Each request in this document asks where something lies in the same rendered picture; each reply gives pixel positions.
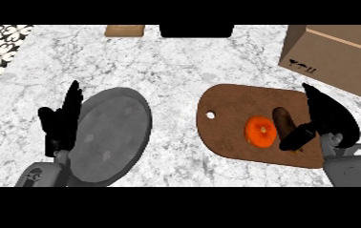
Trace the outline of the large cardboard box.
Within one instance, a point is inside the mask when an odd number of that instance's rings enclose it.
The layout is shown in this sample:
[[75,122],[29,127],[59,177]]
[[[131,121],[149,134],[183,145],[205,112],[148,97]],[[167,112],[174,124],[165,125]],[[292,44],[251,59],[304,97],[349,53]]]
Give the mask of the large cardboard box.
[[361,96],[361,25],[290,25],[279,66]]

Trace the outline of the black and white patterned panel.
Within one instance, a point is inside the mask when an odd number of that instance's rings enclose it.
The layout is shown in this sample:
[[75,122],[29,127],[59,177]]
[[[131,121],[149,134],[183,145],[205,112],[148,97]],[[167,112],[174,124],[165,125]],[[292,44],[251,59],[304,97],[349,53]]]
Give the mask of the black and white patterned panel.
[[32,29],[32,25],[0,25],[0,74],[14,59],[19,46]]

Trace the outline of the brown sweet potato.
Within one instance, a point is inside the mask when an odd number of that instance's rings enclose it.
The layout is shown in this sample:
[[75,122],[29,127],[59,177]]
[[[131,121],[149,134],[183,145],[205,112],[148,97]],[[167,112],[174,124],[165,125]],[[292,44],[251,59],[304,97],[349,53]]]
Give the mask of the brown sweet potato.
[[285,145],[285,137],[291,133],[291,131],[295,129],[295,125],[290,116],[288,111],[285,108],[278,107],[272,111],[272,119],[278,131],[279,136],[279,149],[282,151],[292,151],[292,152],[301,152],[301,149],[295,149],[292,145]]

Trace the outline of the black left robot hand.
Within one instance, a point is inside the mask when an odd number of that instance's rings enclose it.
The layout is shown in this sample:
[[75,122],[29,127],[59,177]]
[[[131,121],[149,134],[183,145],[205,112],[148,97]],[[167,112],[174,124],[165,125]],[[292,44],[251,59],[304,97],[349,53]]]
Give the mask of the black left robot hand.
[[62,107],[51,110],[38,109],[38,118],[44,131],[44,155],[54,157],[60,150],[69,151],[75,145],[76,121],[79,116],[82,94],[78,82],[68,89]]

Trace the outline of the small tan wooden block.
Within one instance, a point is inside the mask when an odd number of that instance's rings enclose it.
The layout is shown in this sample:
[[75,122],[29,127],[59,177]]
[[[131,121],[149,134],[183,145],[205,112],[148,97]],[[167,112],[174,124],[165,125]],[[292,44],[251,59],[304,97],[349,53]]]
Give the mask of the small tan wooden block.
[[143,35],[143,25],[108,25],[105,28],[106,37],[140,37]]

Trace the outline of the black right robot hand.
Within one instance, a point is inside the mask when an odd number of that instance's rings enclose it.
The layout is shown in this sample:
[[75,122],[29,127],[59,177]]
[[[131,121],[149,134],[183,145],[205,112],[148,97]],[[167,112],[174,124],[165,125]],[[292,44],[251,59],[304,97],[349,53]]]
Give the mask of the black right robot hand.
[[295,126],[285,137],[285,145],[300,149],[316,135],[341,134],[340,148],[349,148],[359,140],[359,127],[346,107],[313,86],[301,84],[309,107],[310,122]]

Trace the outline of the orange round fruit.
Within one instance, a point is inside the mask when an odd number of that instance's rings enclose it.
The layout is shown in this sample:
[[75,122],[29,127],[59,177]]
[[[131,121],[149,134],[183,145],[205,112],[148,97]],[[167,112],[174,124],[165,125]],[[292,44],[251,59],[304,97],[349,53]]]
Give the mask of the orange round fruit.
[[244,126],[244,137],[247,142],[257,148],[269,148],[276,139],[276,128],[272,120],[254,115],[248,118]]

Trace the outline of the grey round plate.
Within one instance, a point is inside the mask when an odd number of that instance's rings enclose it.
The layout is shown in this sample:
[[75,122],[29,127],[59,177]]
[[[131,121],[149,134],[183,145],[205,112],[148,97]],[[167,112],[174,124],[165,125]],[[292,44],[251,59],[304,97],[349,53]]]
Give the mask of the grey round plate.
[[105,187],[131,170],[143,153],[152,115],[140,93],[112,88],[81,104],[69,153],[71,187]]

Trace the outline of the black appliance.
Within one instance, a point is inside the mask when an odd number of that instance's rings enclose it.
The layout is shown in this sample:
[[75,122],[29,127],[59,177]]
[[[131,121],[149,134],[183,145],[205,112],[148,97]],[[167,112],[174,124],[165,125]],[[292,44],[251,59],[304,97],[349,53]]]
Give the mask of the black appliance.
[[159,25],[161,36],[165,38],[227,38],[232,25]]

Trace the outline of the brown wooden cutting board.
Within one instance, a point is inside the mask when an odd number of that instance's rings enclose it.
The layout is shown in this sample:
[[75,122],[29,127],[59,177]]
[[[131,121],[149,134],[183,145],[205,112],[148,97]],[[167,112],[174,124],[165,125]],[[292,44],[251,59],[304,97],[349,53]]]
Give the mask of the brown wooden cutting board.
[[295,125],[310,121],[304,93],[233,84],[210,87],[196,103],[195,125],[201,141],[223,157],[318,169],[324,163],[318,136],[295,152],[279,150],[279,139],[269,148],[257,148],[245,140],[247,119],[254,115],[272,118],[276,107],[288,111]]

